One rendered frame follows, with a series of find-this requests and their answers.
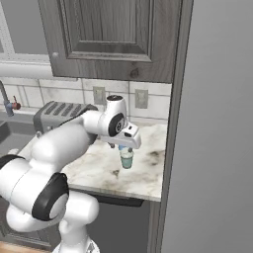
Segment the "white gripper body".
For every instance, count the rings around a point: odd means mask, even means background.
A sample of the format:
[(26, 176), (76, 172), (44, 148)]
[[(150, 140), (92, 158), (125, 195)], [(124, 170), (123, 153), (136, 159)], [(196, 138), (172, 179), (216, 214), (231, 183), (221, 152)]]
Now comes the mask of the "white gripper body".
[(139, 131), (133, 133), (121, 131), (119, 134), (113, 137), (101, 136), (101, 140), (108, 143), (113, 143), (135, 149), (139, 149), (141, 146), (141, 138)]

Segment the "green drink cup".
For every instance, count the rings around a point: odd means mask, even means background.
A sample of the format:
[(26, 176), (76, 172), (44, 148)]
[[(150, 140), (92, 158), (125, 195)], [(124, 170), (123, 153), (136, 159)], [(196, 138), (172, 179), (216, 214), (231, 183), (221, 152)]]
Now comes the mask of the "green drink cup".
[(128, 152), (129, 147), (125, 147), (120, 151), (122, 166), (125, 169), (129, 169), (132, 165), (133, 152)]

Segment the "grey toaster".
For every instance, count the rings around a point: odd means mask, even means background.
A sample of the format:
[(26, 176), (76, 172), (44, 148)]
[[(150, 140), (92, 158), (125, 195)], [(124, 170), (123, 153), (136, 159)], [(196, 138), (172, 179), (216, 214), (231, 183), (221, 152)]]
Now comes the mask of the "grey toaster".
[(48, 132), (89, 110), (97, 111), (98, 108), (91, 104), (50, 101), (34, 115), (33, 122), (35, 131), (39, 131), (40, 133)]

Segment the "dark dishwasher front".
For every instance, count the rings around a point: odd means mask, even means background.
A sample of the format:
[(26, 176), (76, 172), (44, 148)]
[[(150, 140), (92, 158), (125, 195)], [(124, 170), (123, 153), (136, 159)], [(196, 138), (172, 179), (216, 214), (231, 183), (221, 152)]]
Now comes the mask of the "dark dishwasher front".
[(149, 202), (95, 195), (99, 214), (88, 225), (101, 253), (147, 253)]

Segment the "grey fridge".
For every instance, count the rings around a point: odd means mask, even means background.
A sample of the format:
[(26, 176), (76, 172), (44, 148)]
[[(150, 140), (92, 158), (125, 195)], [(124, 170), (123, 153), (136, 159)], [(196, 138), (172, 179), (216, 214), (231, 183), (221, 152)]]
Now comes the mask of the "grey fridge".
[(253, 253), (253, 0), (194, 0), (159, 253)]

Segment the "steel sink basin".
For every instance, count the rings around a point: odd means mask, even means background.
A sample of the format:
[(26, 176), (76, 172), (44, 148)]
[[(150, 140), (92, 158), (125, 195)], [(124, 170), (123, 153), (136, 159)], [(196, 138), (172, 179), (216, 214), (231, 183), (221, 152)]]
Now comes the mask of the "steel sink basin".
[(12, 149), (22, 150), (36, 135), (33, 115), (0, 112), (0, 156)]

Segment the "grey wooden cupboard door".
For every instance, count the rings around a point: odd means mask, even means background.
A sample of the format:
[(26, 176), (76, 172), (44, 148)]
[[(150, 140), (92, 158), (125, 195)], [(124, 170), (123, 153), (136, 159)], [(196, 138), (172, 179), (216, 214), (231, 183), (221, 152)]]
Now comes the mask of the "grey wooden cupboard door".
[(38, 2), (55, 77), (173, 80), (182, 0)]

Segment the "grey sink tap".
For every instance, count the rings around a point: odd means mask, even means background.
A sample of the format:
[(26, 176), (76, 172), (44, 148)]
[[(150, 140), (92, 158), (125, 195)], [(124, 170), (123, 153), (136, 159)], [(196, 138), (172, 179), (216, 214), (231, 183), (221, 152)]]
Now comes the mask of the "grey sink tap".
[(14, 110), (20, 110), (21, 109), (21, 104), (17, 102), (17, 99), (14, 99), (13, 102), (11, 102), (8, 99), (5, 87), (2, 83), (2, 81), (0, 80), (0, 92), (2, 94), (3, 97), (3, 104), (5, 107), (5, 111), (7, 113), (8, 117), (13, 117), (14, 116)]

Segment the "white framed window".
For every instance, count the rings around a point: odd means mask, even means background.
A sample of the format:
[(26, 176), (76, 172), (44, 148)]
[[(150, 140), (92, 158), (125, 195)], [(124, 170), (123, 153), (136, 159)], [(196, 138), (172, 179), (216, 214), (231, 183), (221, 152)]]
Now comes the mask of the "white framed window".
[(0, 0), (0, 60), (49, 64), (38, 0)]

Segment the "grey wall socket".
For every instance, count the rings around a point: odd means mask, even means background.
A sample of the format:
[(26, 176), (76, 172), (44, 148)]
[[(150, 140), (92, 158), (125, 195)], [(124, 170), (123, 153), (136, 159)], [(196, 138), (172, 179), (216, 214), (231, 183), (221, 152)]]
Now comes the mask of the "grey wall socket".
[(148, 91), (135, 90), (135, 106), (138, 109), (146, 109), (148, 107)]
[(94, 102), (96, 105), (106, 104), (106, 91), (104, 87), (93, 87)]

